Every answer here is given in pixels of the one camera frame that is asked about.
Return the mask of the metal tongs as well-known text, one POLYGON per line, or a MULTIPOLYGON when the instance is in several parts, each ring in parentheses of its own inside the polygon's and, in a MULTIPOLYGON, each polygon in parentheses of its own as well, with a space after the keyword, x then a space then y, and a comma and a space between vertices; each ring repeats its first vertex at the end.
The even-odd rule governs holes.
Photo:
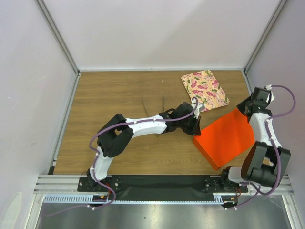
MULTIPOLYGON (((161 105, 161 112, 164 112, 165 111, 165 103, 166 103, 166 97, 163 95, 162 96, 162 105, 161 105)), ((146 103, 146 100, 144 99, 143 96, 141 96, 141 103, 144 107, 144 111, 145 111, 145 114, 147 115, 147 117, 150 117, 150 116, 153 116, 155 114, 155 107, 153 106, 150 106, 149 104, 146 103)))

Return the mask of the orange box lid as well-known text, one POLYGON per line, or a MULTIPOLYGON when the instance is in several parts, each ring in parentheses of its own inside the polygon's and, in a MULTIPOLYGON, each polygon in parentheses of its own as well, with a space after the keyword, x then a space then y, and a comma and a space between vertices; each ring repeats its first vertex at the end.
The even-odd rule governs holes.
POLYGON ((193 143, 214 170, 218 170, 254 144, 254 133, 238 108, 201 130, 193 143))

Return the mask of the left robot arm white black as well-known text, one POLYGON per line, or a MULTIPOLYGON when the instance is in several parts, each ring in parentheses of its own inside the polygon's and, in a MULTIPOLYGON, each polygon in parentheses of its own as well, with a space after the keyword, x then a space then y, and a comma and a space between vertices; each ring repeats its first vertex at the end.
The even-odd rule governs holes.
POLYGON ((104 188, 105 178, 113 159, 121 154, 129 142, 144 135, 162 135, 182 129, 190 136, 200 136, 200 112, 205 108, 203 103, 192 99, 192 103, 182 103, 155 116, 130 119, 122 114, 115 115, 91 139, 89 147, 95 151, 93 165, 88 169, 88 185, 94 191, 104 188))

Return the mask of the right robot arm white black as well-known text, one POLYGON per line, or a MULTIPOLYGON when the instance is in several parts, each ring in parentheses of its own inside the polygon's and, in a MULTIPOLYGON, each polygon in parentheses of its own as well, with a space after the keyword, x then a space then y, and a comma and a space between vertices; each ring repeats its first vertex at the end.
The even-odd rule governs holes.
POLYGON ((227 167, 221 173, 220 188, 230 192, 242 185, 251 185, 261 195, 272 194, 279 186, 291 157, 283 148, 273 129, 273 115, 268 109, 275 99, 275 84, 254 88, 251 95, 237 105, 252 128, 255 143, 241 167, 227 167))

